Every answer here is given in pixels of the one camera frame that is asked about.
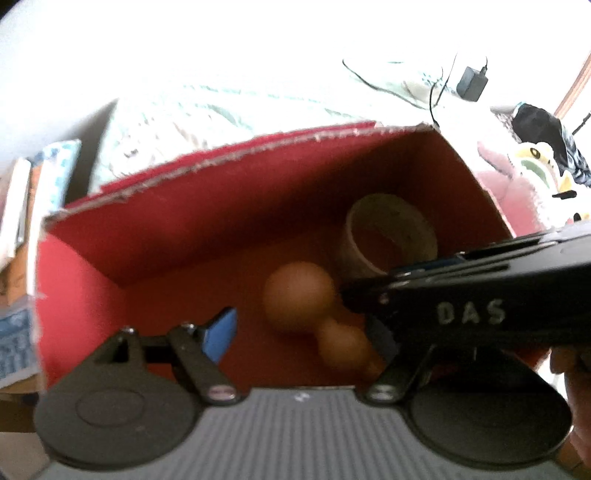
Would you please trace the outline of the person's right hand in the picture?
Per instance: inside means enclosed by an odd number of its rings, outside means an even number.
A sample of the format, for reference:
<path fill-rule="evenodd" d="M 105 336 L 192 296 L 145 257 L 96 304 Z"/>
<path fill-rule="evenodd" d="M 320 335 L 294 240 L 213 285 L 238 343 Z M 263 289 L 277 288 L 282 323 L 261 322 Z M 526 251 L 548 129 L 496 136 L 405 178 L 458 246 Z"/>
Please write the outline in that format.
<path fill-rule="evenodd" d="M 582 468 L 590 477 L 590 348 L 526 348 L 511 354 L 534 370 L 549 358 L 550 371 L 564 376 L 573 430 L 562 464 L 572 471 Z"/>

